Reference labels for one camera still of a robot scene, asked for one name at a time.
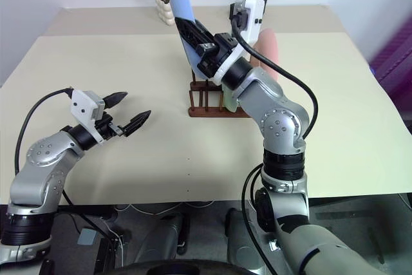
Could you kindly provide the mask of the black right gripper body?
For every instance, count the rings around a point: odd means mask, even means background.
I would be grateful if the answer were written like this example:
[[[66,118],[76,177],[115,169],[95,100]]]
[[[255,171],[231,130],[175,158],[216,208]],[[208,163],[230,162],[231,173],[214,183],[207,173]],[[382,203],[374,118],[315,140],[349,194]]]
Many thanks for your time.
[[[211,79],[237,45],[238,41],[229,33],[217,33],[211,43],[198,44],[195,49],[201,58],[198,69]]]

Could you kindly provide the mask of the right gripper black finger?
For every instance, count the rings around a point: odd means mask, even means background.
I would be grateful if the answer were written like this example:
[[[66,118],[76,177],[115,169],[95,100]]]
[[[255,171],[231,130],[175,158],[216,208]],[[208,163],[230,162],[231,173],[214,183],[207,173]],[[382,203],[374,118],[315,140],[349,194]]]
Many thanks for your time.
[[[175,24],[181,38],[196,52],[213,52],[214,37],[198,20],[176,17]]]

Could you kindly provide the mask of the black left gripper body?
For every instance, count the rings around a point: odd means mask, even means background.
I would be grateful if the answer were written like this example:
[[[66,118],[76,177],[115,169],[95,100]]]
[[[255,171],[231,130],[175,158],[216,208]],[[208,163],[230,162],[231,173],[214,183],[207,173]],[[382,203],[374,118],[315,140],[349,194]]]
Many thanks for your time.
[[[103,112],[100,120],[95,121],[95,129],[104,140],[115,136],[121,137],[124,134],[124,130],[120,126],[114,125],[113,117],[106,112]]]

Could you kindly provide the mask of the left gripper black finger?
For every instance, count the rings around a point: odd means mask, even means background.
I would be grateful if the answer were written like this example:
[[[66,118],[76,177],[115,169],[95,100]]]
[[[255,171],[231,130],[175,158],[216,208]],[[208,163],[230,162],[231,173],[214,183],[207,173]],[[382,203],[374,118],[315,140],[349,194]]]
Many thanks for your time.
[[[120,103],[126,96],[128,92],[126,91],[118,91],[114,92],[110,95],[107,95],[103,98],[104,101],[104,109],[110,109]]]
[[[151,110],[144,111],[133,117],[128,124],[122,127],[123,136],[128,137],[141,128],[151,115]]]

